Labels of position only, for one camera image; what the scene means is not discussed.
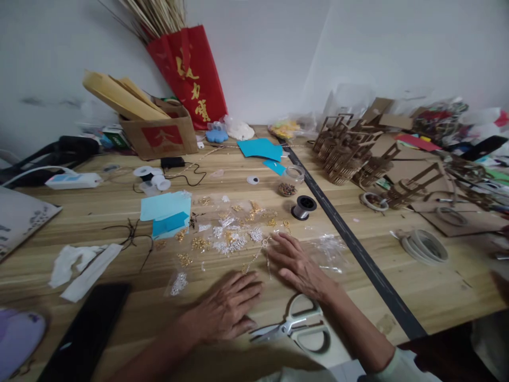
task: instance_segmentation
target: black phone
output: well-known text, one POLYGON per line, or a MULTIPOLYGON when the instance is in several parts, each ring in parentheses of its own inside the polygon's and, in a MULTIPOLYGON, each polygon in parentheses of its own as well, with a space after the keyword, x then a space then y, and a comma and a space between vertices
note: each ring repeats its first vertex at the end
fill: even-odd
POLYGON ((130 291, 130 284, 97 285, 37 381, 89 381, 130 291))

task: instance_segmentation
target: blue toy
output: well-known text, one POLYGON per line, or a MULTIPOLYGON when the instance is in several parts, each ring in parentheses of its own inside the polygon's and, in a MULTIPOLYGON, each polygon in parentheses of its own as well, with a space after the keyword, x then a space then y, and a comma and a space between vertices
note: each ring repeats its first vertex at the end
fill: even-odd
POLYGON ((228 134, 226 133, 226 125, 220 122, 214 122, 207 124, 209 131, 205 132, 207 140, 211 143, 223 143, 228 140, 228 134))

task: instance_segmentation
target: sleeve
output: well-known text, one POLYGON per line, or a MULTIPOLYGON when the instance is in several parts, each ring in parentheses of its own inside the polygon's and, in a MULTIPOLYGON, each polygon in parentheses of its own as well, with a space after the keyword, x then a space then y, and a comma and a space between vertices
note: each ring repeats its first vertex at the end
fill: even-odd
POLYGON ((362 376, 358 382, 441 382, 429 372, 422 372, 415 365, 416 354, 396 348, 389 365, 380 373, 362 376))

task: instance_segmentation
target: power strip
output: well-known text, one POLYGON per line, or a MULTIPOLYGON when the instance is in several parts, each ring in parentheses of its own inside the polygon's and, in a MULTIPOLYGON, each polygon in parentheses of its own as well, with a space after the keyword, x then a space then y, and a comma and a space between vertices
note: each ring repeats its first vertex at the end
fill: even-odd
POLYGON ((102 182, 95 172, 78 173, 76 175, 59 174, 49 178, 45 185, 52 189, 94 188, 102 182))

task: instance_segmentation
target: blue paper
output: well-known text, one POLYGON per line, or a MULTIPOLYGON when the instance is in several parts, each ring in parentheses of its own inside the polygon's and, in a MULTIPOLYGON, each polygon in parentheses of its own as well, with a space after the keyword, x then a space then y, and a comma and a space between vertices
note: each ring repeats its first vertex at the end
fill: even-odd
POLYGON ((188 217, 189 215, 187 213, 179 212, 164 220, 154 220, 152 223, 152 237, 183 227, 188 217))
POLYGON ((281 162, 283 148, 266 138, 237 142, 245 157, 263 157, 281 162))
POLYGON ((182 191, 167 193, 142 199, 141 221, 163 220, 179 212, 189 215, 191 196, 182 191))
POLYGON ((269 169, 271 169, 273 172, 278 174, 279 176, 283 175, 283 173, 286 170, 286 167, 284 167, 281 163, 278 163, 273 160, 266 160, 264 162, 264 165, 266 165, 269 169))

